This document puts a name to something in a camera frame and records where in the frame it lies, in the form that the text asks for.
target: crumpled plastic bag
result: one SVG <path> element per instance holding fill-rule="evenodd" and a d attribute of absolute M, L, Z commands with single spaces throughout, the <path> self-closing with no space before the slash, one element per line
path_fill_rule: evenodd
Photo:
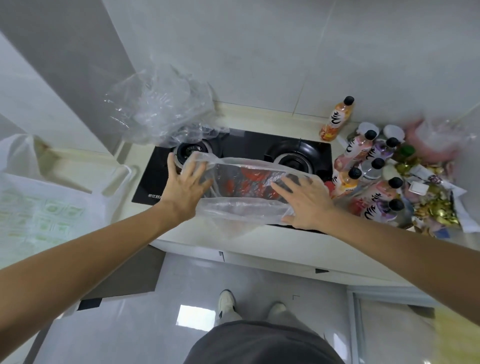
<path fill-rule="evenodd" d="M 208 83 L 169 64 L 142 70 L 115 84 L 105 101 L 115 121 L 106 132 L 120 133 L 127 142 L 173 148 L 228 133 L 228 128 L 216 123 Z"/>
<path fill-rule="evenodd" d="M 259 225 L 285 225 L 282 218 L 294 215 L 292 206 L 272 188 L 273 182 L 290 191 L 280 181 L 283 176 L 289 176 L 296 183 L 299 177 L 320 180 L 316 175 L 256 159 L 218 158 L 213 154 L 196 152 L 192 153 L 185 165 L 192 161 L 207 162 L 201 182 L 210 178 L 214 181 L 200 199 L 197 215 L 216 218 L 216 224 L 221 223 L 221 219 L 243 221 L 243 229 L 235 225 L 236 236 Z M 229 222 L 225 225 L 224 230 L 228 230 Z"/>

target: leg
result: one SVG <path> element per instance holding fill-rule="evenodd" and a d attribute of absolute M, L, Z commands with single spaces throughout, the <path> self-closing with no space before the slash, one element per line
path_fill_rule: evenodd
<path fill-rule="evenodd" d="M 311 330 L 307 325 L 298 320 L 295 315 L 291 313 L 283 303 L 280 302 L 274 304 L 270 309 L 267 317 L 267 322 L 275 325 L 299 328 L 301 330 L 318 335 L 315 331 Z"/>
<path fill-rule="evenodd" d="M 220 293 L 218 307 L 216 309 L 215 326 L 226 322 L 242 320 L 241 316 L 235 311 L 235 297 L 229 290 Z"/>

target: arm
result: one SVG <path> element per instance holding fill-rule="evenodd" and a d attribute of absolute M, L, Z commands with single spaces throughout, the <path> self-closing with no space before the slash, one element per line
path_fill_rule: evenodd
<path fill-rule="evenodd" d="M 361 219 L 333 205 L 323 184 L 288 178 L 274 189 L 293 207 L 284 222 L 334 236 L 382 263 L 445 306 L 480 325 L 480 252 Z"/>
<path fill-rule="evenodd" d="M 155 206 L 103 229 L 0 270 L 0 362 L 164 232 L 195 215 L 212 181 L 199 179 L 206 163 L 175 170 Z"/>

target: person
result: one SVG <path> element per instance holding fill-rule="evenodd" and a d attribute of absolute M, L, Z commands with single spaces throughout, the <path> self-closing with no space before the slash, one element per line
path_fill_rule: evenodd
<path fill-rule="evenodd" d="M 151 241 L 191 219 L 212 181 L 191 163 L 178 175 L 168 157 L 162 199 L 148 210 L 0 270 L 0 361 Z M 480 324 L 480 252 L 360 219 L 337 209 L 321 181 L 284 177 L 273 188 L 293 207 L 283 221 L 320 230 L 376 259 L 456 311 Z M 245 321 L 229 291 L 220 295 L 218 325 L 192 348 L 185 363 L 340 363 L 335 351 L 286 307 L 275 304 L 268 321 Z"/>

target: person's left hand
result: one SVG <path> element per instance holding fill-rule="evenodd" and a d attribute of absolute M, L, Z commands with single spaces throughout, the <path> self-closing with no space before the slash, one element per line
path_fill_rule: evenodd
<path fill-rule="evenodd" d="M 197 170 L 197 162 L 189 161 L 181 175 L 177 174 L 173 153 L 168 155 L 168 181 L 163 190 L 162 198 L 155 207 L 165 207 L 180 224 L 195 216 L 195 208 L 204 193 L 212 186 L 213 180 L 199 183 L 207 167 L 207 162 L 202 162 Z"/>

